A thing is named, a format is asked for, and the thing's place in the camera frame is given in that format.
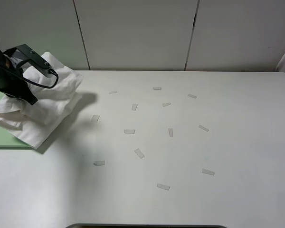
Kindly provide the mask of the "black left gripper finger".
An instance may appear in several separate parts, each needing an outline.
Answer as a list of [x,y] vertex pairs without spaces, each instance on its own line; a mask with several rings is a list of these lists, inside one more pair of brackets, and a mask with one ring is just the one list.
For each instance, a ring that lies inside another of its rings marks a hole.
[[22,81],[21,85],[21,98],[27,101],[30,105],[34,105],[38,101],[25,81]]

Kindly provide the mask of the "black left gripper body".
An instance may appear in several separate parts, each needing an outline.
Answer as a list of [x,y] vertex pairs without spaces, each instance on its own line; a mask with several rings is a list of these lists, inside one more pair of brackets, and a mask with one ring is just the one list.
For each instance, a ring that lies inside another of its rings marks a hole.
[[30,89],[23,78],[23,70],[16,69],[10,59],[1,53],[0,92],[8,97],[29,100]]

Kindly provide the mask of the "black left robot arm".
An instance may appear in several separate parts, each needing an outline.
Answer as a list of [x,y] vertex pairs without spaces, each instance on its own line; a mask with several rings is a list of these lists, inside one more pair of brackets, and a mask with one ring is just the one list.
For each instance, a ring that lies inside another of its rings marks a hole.
[[23,77],[23,70],[17,69],[9,57],[0,50],[0,92],[8,97],[35,104],[38,99],[32,94]]

